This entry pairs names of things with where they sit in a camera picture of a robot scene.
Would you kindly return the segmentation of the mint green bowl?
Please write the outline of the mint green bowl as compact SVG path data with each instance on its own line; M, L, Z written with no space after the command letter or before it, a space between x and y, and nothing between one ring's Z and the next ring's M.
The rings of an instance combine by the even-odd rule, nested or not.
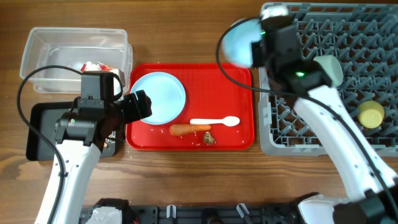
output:
M338 59L333 55L316 56L314 59L320 64L331 80L332 87L338 87L343 83L343 71Z

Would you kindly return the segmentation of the light blue bowl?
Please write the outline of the light blue bowl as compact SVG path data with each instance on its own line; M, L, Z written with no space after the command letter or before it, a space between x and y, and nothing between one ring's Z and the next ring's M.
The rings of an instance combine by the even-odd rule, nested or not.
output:
M253 65L252 43L261 37L261 25L257 19L246 21L230 30L222 41L222 51L228 62L241 68Z

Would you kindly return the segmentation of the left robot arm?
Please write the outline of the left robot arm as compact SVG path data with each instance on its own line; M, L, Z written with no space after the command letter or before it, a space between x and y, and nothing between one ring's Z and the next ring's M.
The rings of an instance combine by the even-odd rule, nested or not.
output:
M111 72L83 72L78 111L55 125L55 157L36 223L77 223L91 174L106 138L125 124L152 114L145 91L114 93Z

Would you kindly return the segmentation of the yellow cup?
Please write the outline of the yellow cup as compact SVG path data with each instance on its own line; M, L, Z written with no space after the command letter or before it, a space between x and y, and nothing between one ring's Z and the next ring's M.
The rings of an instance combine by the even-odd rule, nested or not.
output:
M384 119L384 108L376 101L365 101L358 106L358 120L369 129L376 128L381 125Z

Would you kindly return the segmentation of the food scraps with rice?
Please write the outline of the food scraps with rice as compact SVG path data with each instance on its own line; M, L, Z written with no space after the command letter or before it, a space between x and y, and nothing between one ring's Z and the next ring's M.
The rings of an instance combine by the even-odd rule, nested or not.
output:
M115 149L116 148L116 131L113 131L108 138L105 139L104 149Z

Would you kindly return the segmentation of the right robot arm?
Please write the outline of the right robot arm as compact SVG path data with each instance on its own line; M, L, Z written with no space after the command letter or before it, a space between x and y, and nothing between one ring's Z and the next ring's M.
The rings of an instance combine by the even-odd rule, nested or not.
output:
M344 200L307 198L298 205L307 223L396 223L397 173L375 152L338 94L343 72L333 56L302 58L292 18L256 17L260 39L252 43L252 65L264 67L295 98L295 112L319 138L343 181Z

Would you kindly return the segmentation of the red snack wrapper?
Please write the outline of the red snack wrapper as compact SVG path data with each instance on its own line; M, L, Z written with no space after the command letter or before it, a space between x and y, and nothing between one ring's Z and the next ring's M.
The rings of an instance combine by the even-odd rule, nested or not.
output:
M119 73L119 70L117 68L113 68L113 67L110 67L110 66L104 65L104 64L99 64L99 66L101 67L102 72Z

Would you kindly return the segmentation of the white tissue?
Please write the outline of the white tissue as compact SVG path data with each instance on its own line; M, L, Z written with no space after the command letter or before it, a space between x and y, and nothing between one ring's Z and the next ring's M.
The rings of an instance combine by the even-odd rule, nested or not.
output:
M92 72L92 71L101 71L101 67L100 67L98 64L96 64L96 63L86 62L86 63L82 66L81 70L82 70L82 72L85 72L85 71L89 71L89 72Z

